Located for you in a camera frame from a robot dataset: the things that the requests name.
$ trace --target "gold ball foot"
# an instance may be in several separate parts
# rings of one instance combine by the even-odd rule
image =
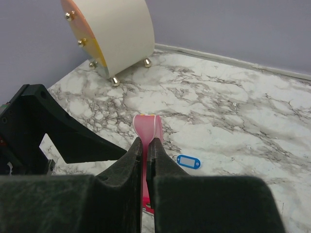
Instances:
[[[119,86],[120,85],[120,81],[117,77],[111,78],[111,82],[112,82],[113,86]]]
[[[152,63],[149,58],[144,59],[144,65],[146,68],[150,68]]]

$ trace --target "pink strap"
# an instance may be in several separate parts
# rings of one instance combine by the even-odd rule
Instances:
[[[150,198],[148,193],[148,187],[146,182],[146,167],[147,167],[147,153],[149,143],[154,138],[159,138],[163,143],[163,130],[160,116],[156,115],[136,115],[133,118],[133,127],[137,135],[142,141],[143,147],[143,194],[142,194],[142,206],[146,208],[146,211],[154,213],[154,210],[150,208]]]

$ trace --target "white marble surface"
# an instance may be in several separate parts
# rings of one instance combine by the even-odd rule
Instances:
[[[289,233],[311,232],[311,85],[180,54],[156,51],[153,66],[119,75],[121,86],[88,62],[49,91],[83,125],[128,149],[135,114],[161,115],[168,154],[199,158],[192,175],[253,175],[271,188]],[[113,161],[64,163],[46,138],[42,149],[56,174],[98,174]],[[154,232],[143,216],[143,232]]]

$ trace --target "purple wall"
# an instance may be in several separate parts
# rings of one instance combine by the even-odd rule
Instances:
[[[146,0],[157,43],[311,75],[311,0]]]
[[[311,75],[310,0],[146,0],[157,43]],[[59,0],[0,3],[0,103],[86,58]]]
[[[23,84],[50,87],[87,59],[59,0],[2,0],[0,35],[0,104]]]

